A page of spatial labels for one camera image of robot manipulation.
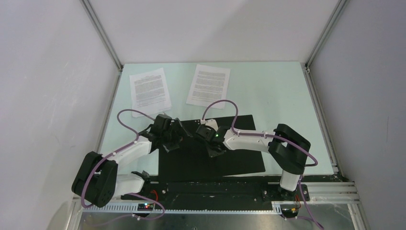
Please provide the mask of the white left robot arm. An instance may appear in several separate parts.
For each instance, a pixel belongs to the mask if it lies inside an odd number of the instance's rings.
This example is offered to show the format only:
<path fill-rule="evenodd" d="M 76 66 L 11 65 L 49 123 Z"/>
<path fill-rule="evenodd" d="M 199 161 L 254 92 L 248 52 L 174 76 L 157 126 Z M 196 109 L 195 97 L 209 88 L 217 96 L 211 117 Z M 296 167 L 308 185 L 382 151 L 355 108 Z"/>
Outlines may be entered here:
<path fill-rule="evenodd" d="M 159 114 L 152 124 L 136 133 L 135 140 L 108 154 L 87 153 L 73 181 L 71 190 L 80 196 L 84 208 L 104 207 L 114 197 L 133 193 L 139 199 L 151 195 L 151 186 L 141 173 L 120 171 L 135 160 L 163 148 L 169 152 L 191 134 L 182 122 Z"/>

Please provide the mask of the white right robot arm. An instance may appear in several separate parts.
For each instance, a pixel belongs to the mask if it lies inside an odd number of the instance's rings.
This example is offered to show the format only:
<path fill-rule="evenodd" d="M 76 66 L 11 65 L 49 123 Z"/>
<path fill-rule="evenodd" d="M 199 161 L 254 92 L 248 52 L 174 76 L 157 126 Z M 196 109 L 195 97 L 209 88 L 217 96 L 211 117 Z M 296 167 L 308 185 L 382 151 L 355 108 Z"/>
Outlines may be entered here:
<path fill-rule="evenodd" d="M 202 141 L 210 157 L 224 154 L 228 150 L 252 150 L 269 153 L 282 169 L 279 196 L 284 200 L 293 199 L 297 185 L 310 157 L 311 143 L 286 124 L 278 124 L 274 133 L 256 130 L 235 129 L 208 123 L 199 125 L 195 137 Z"/>

